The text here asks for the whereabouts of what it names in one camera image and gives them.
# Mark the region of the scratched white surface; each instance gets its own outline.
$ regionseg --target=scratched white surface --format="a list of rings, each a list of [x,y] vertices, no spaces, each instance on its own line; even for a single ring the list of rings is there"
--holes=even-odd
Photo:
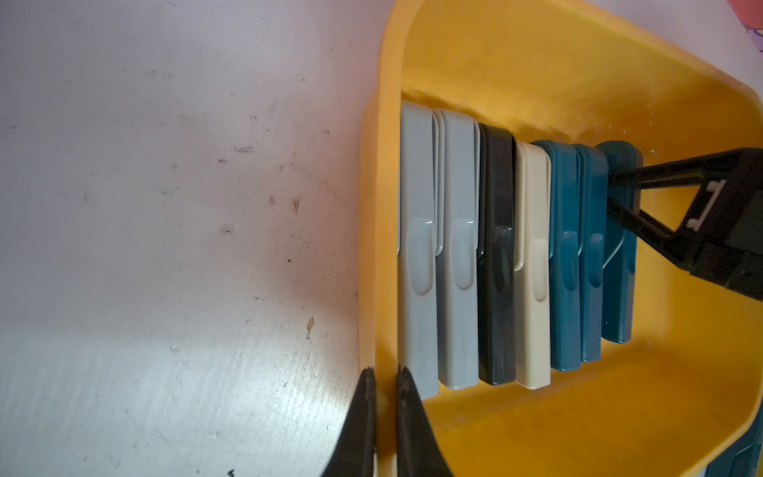
[[[0,475],[320,472],[391,5],[0,2]]]

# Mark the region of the yellow plastic bin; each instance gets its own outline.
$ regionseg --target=yellow plastic bin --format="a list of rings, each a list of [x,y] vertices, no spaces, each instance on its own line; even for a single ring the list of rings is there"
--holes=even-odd
[[[398,0],[364,119],[360,354],[378,383],[379,475],[394,475],[401,99],[463,111],[518,140],[622,139],[645,164],[763,147],[761,103],[719,70],[577,0]],[[644,191],[680,223],[694,190]],[[467,475],[694,475],[750,425],[763,305],[676,269],[644,243],[633,339],[528,391],[481,383],[425,401]]]

